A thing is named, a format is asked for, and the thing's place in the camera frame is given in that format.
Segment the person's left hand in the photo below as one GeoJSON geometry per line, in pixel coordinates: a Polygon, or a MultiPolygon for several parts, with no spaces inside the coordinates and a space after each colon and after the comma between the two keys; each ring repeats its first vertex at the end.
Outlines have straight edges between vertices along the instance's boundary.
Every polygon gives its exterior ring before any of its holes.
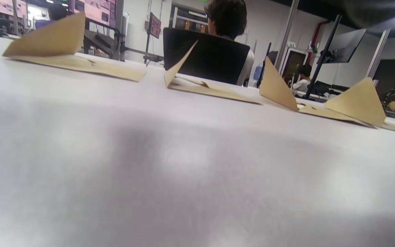
{"type": "Polygon", "coordinates": [[[343,0],[351,21],[360,28],[369,28],[395,18],[395,0],[343,0]]]}

